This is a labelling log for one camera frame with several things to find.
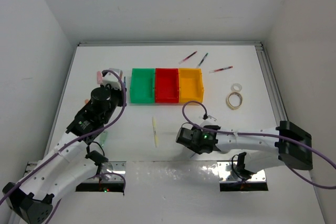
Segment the dark red ink pen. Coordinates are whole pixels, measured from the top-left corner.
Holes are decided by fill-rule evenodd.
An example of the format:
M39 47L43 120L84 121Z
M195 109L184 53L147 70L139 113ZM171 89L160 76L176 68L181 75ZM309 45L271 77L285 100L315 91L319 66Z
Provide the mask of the dark red ink pen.
M188 55L187 57L185 57L184 59L182 59L181 61L179 61L179 65L182 64L183 62L187 61L188 59L190 59L192 56L194 56L196 53L198 53L197 51L194 51L193 53L191 53L190 55Z

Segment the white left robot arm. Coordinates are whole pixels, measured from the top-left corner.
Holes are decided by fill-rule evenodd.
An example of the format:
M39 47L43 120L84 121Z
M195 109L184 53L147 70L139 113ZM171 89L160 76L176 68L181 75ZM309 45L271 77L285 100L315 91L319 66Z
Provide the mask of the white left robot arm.
M91 99L76 114L57 145L17 183L2 190L9 208L26 223L44 223L63 196L91 177L108 180L113 166L90 144L103 131L125 93L108 84L91 91Z

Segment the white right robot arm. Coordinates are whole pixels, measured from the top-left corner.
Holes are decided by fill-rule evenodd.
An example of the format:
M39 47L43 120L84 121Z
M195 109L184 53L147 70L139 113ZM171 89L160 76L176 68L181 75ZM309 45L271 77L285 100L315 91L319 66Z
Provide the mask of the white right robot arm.
M277 127L258 130L253 135L230 131L220 134L221 127L205 120L200 127L181 127L176 142L198 155L229 153L241 150L231 159L230 172L235 179L248 180L260 170L287 166L297 170L312 170L311 135L289 121Z

